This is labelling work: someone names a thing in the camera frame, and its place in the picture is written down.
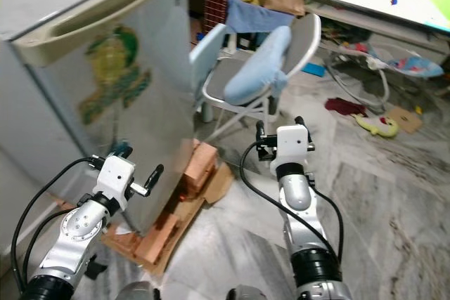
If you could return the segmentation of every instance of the blue object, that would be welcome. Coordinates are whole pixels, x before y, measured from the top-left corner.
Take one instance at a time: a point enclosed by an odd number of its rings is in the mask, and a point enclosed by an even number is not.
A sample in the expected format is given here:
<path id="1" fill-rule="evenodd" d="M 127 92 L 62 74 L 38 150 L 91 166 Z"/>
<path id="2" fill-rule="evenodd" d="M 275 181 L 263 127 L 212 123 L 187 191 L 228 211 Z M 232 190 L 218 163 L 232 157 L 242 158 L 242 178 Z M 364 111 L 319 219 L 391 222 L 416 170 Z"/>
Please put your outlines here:
<path id="1" fill-rule="evenodd" d="M 288 26 L 276 28 L 226 84 L 224 100 L 231 105 L 244 105 L 258 98 L 270 86 L 277 98 L 288 83 L 280 68 L 292 34 Z"/>
<path id="2" fill-rule="evenodd" d="M 419 56 L 394 59 L 387 64 L 410 77 L 438 77 L 444 74 L 444 70 L 437 63 Z"/>
<path id="3" fill-rule="evenodd" d="M 292 14 L 268 10 L 242 0 L 228 0 L 227 33 L 271 32 L 279 26 L 289 26 Z"/>
<path id="4" fill-rule="evenodd" d="M 198 32 L 195 35 L 195 38 L 197 39 L 197 41 L 200 41 L 201 39 L 203 39 L 205 37 L 205 35 L 202 32 Z"/>
<path id="5" fill-rule="evenodd" d="M 305 73 L 317 75 L 318 77 L 323 77 L 325 74 L 325 67 L 315 65 L 313 63 L 307 63 L 307 65 L 303 67 L 302 71 Z"/>

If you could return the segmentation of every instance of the yellow toy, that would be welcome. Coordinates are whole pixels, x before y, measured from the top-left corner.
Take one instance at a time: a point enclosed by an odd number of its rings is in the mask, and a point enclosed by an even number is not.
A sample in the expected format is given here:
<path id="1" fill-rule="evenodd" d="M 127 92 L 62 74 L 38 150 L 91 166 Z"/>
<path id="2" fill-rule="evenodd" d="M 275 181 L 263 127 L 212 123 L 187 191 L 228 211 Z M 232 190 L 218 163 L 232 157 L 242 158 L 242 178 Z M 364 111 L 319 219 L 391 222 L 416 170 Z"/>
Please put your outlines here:
<path id="1" fill-rule="evenodd" d="M 383 137 L 393 137 L 399 132 L 399 125 L 388 116 L 364 117 L 362 115 L 352 114 L 357 124 L 364 129 L 369 130 L 372 135 Z"/>

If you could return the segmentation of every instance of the refrigerator handle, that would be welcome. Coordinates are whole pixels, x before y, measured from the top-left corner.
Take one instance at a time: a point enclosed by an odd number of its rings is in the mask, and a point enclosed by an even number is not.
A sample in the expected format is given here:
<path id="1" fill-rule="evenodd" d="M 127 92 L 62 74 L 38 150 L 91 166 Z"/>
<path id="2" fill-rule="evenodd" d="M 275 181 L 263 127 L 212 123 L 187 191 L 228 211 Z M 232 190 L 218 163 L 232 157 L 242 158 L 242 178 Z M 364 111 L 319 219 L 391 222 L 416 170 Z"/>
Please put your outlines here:
<path id="1" fill-rule="evenodd" d="M 104 34 L 147 0 L 93 0 L 68 11 L 13 44 L 24 61 L 45 67 L 88 41 Z"/>

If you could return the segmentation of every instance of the baby bouncer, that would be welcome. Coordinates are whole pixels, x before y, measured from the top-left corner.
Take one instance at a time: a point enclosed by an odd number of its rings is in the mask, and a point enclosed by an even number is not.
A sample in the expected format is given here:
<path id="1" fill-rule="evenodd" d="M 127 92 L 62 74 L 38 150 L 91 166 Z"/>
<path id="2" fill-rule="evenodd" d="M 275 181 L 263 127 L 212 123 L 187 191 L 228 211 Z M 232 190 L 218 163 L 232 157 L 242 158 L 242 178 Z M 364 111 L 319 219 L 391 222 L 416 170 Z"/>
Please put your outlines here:
<path id="1" fill-rule="evenodd" d="M 341 79 L 338 69 L 343 63 L 357 65 L 364 70 L 376 72 L 380 75 L 384 94 L 377 100 L 362 98 L 349 90 L 348 84 Z M 391 44 L 357 43 L 341 45 L 330 53 L 326 61 L 326 68 L 334 80 L 355 100 L 365 105 L 375 113 L 383 113 L 385 104 L 390 97 L 389 83 L 391 78 L 427 79 L 444 73 L 436 63 L 422 58 L 414 51 Z M 407 91 L 419 92 L 423 90 L 420 84 L 415 88 L 403 88 Z"/>

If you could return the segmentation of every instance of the sticker on refrigerator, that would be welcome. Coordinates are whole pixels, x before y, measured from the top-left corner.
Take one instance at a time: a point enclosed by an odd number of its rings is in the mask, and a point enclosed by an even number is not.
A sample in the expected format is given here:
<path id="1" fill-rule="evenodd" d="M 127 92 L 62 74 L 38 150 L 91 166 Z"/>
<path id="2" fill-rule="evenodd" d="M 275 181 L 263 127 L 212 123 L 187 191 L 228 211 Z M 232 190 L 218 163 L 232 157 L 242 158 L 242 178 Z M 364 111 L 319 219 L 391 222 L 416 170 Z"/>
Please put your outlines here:
<path id="1" fill-rule="evenodd" d="M 90 124 L 116 100 L 128 108 L 151 83 L 151 71 L 141 72 L 136 61 L 139 41 L 134 30 L 120 25 L 112 34 L 97 37 L 87 51 L 96 91 L 79 104 L 84 124 Z"/>

